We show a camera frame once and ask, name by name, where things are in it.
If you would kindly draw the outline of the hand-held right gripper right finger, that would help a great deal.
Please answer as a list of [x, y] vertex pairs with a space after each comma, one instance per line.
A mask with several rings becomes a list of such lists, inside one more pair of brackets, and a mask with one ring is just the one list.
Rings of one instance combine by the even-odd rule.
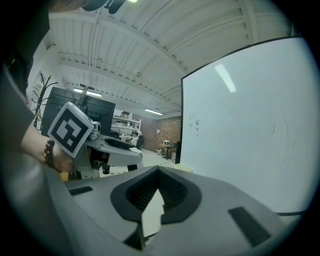
[[166, 169], [196, 185], [197, 209], [184, 221], [164, 224], [144, 253], [150, 256], [269, 256], [292, 233], [267, 206], [222, 180]]

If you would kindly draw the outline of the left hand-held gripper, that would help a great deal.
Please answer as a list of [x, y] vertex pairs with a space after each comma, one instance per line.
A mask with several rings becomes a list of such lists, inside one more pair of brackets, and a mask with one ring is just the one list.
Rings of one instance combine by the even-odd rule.
[[71, 102], [63, 105], [47, 134], [71, 158], [82, 179], [100, 177], [105, 163], [94, 160], [90, 156], [94, 152], [107, 154], [109, 166], [138, 165], [143, 159], [142, 152], [129, 142], [102, 135], [101, 124]]

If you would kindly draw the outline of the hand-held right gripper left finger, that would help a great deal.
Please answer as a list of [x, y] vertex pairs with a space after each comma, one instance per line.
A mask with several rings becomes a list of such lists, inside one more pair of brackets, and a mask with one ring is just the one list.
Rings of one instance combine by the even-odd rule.
[[112, 177], [70, 181], [72, 237], [85, 252], [152, 252], [143, 212], [158, 189], [158, 166]]

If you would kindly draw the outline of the person's left forearm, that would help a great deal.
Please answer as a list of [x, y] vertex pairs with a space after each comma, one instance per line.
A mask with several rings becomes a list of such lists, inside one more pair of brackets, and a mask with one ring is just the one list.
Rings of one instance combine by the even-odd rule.
[[23, 136], [20, 150], [58, 173], [71, 173], [74, 170], [72, 158], [58, 144], [41, 135], [32, 123]]

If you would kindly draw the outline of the whiteboard on black stand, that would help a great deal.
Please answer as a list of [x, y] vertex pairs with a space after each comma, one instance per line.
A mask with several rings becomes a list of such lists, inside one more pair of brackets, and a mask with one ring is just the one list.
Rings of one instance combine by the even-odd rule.
[[279, 214], [320, 179], [320, 71], [302, 37], [238, 49], [182, 79], [180, 162]]

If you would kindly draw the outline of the white metal shelf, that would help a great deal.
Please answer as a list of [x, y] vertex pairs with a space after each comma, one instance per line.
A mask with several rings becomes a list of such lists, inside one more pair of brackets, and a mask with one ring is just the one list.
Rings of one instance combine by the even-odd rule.
[[122, 137], [132, 137], [135, 132], [141, 135], [141, 120], [127, 119], [113, 116], [111, 130], [118, 132]]

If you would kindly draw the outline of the large black rack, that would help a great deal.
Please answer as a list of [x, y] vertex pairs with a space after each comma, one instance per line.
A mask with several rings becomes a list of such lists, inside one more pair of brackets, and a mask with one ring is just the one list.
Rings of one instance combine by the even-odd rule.
[[79, 93], [53, 87], [42, 114], [40, 131], [43, 136], [48, 135], [48, 130], [53, 120], [67, 102], [75, 104], [94, 122], [99, 122], [101, 124], [100, 133], [102, 135], [108, 136], [110, 134], [116, 106], [114, 103], [88, 95], [84, 99], [81, 99]]

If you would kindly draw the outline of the black cabinet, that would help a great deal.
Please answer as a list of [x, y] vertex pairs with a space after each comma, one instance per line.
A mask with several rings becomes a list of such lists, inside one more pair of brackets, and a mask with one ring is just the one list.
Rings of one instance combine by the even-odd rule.
[[180, 159], [181, 159], [181, 142], [177, 141], [174, 145], [172, 145], [172, 157], [174, 156], [175, 153], [175, 164], [179, 164], [180, 163]]

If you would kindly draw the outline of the black coat rack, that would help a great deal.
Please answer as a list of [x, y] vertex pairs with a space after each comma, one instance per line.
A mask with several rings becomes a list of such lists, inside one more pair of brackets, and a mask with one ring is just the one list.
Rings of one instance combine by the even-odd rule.
[[40, 131], [40, 128], [37, 128], [38, 122], [42, 121], [42, 116], [41, 116], [41, 106], [46, 106], [46, 103], [44, 103], [45, 100], [48, 100], [50, 97], [44, 98], [44, 95], [46, 91], [48, 90], [49, 87], [52, 87], [53, 85], [57, 85], [58, 82], [50, 82], [51, 76], [48, 77], [48, 79], [45, 81], [43, 74], [40, 72], [40, 93], [37, 94], [35, 90], [33, 92], [36, 95], [37, 100], [32, 99], [31, 101], [36, 104], [36, 108], [34, 111], [34, 120], [33, 120], [33, 126]]

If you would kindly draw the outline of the person's black shirt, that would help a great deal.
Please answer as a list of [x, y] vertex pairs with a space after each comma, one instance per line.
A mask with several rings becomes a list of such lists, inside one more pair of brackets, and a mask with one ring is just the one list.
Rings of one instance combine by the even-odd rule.
[[51, 0], [8, 0], [4, 21], [4, 63], [14, 83], [25, 96], [34, 54], [49, 31]]

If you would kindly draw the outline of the aluminium frame stand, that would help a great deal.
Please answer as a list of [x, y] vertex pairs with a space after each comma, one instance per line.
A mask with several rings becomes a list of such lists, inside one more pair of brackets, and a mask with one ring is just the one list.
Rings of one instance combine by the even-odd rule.
[[76, 104], [76, 106], [83, 112], [83, 113], [87, 113], [87, 103], [86, 103], [86, 97], [87, 97], [87, 93], [90, 92], [90, 90], [92, 90], [93, 87], [91, 86], [87, 86], [85, 85], [82, 89], [77, 89], [77, 91], [74, 89], [75, 92], [79, 92], [80, 93], [80, 98]]

